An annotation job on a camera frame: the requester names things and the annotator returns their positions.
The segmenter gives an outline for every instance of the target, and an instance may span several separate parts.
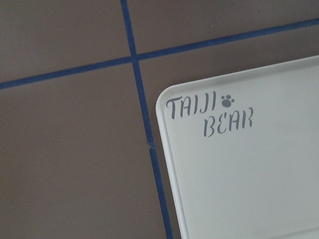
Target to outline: floor tile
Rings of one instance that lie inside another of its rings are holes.
[[[179,83],[319,55],[319,26],[302,28],[140,62],[153,134],[174,234],[178,223],[169,186],[155,105],[160,93]]]
[[[0,82],[129,55],[120,1],[0,2]]]
[[[165,238],[130,64],[1,90],[0,109],[0,238]]]
[[[138,53],[319,17],[317,0],[129,1]]]

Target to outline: white rectangular board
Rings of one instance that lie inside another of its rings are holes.
[[[171,86],[156,111],[183,239],[319,238],[319,56]]]

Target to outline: tiled floor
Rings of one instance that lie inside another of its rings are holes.
[[[0,238],[180,238],[161,91],[319,54],[316,0],[126,6],[0,3]]]

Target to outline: blue grout line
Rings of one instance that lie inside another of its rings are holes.
[[[111,67],[111,66],[117,66],[117,65],[121,65],[121,64],[125,64],[125,63],[130,63],[130,62],[131,62],[130,57],[123,57],[123,58],[118,58],[118,59],[114,59],[114,60],[94,63],[94,64],[90,64],[90,65],[70,68],[70,69],[66,69],[66,70],[50,72],[50,73],[46,73],[46,74],[42,74],[42,75],[26,77],[26,78],[22,78],[22,79],[18,79],[18,80],[0,83],[0,90],[10,88],[10,87],[30,84],[30,83],[34,83],[34,82],[40,82],[40,81],[45,81],[45,80],[49,80],[49,79],[54,79],[57,77],[68,76],[68,75],[83,73],[83,72],[87,72],[87,71],[98,70],[98,69]]]
[[[148,110],[148,106],[147,106],[147,102],[146,102],[140,65],[139,65],[139,61],[137,58],[137,54],[136,54],[136,47],[135,47],[133,29],[132,29],[131,18],[130,18],[127,0],[121,0],[121,6],[122,6],[122,12],[123,12],[123,18],[124,18],[124,23],[125,23],[127,39],[128,39],[130,53],[131,53],[131,60],[132,60],[132,65],[133,65],[133,70],[134,70],[136,86],[137,86],[138,95],[139,95],[139,99],[140,99],[140,105],[141,105],[141,110],[142,110],[146,138],[147,138],[148,144],[151,146],[150,157],[151,157],[151,161],[152,161],[152,167],[153,167],[153,173],[154,173],[154,177],[155,177],[156,188],[157,188],[158,196],[159,196],[160,209],[161,209],[161,213],[162,213],[162,217],[163,217],[164,227],[166,230],[166,238],[172,239],[173,235],[172,235],[169,214],[168,214],[168,209],[167,209],[167,204],[166,204],[166,199],[165,199],[165,192],[164,192],[164,187],[163,187],[163,183],[162,183],[162,179],[161,179],[161,175],[160,175],[160,167],[159,167],[159,162],[158,162],[155,144],[154,144],[154,140],[153,140],[150,115],[149,115],[149,110]]]
[[[171,48],[162,49],[162,50],[158,50],[158,51],[142,53],[142,54],[138,55],[138,60],[146,60],[146,59],[151,59],[151,58],[155,58],[155,57],[166,56],[166,55],[176,54],[176,53],[180,53],[180,52],[184,52],[184,51],[194,50],[194,49],[198,49],[198,48],[214,46],[214,45],[224,44],[224,43],[233,42],[233,41],[244,40],[244,39],[253,38],[253,37],[257,37],[257,36],[264,36],[264,35],[268,35],[268,34],[294,30],[294,29],[298,29],[298,28],[302,28],[302,27],[314,26],[314,25],[318,25],[318,24],[319,24],[319,18],[307,20],[307,21],[300,21],[300,22],[295,22],[295,23],[283,25],[283,26],[275,26],[275,27],[265,28],[265,29],[261,29],[261,30],[250,31],[250,32],[220,37],[220,38],[216,38],[216,39],[191,43],[191,44],[187,44],[187,45],[171,47]]]

